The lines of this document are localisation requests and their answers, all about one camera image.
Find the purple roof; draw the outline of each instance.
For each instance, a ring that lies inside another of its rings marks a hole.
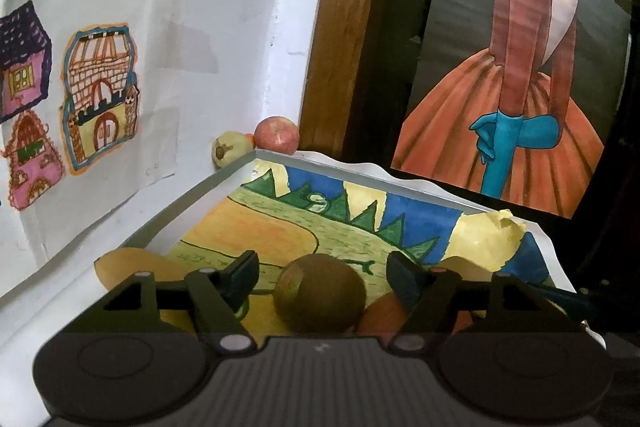
[[[25,62],[50,45],[49,36],[36,15],[33,2],[0,18],[0,70]]]

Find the house drawing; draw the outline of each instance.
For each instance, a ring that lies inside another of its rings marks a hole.
[[[127,26],[80,31],[72,39],[63,62],[62,108],[71,174],[135,136],[140,97],[135,60]]]
[[[51,40],[32,1],[0,18],[0,123],[49,95]]]
[[[2,156],[9,160],[9,204],[24,210],[65,174],[60,154],[47,133],[49,126],[28,109],[18,116]]]

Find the brick house drawing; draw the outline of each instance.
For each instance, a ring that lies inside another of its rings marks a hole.
[[[127,26],[76,33],[63,63],[63,138],[72,174],[133,138],[140,92]]]

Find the paper sheet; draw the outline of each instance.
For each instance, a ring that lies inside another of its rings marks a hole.
[[[0,295],[175,169],[187,0],[0,0]]]

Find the white wall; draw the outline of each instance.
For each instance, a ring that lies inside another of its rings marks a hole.
[[[24,283],[0,298],[0,347],[95,259],[212,173],[210,147],[267,116],[298,121],[318,0],[189,0],[158,49],[182,87],[174,176],[140,190]]]

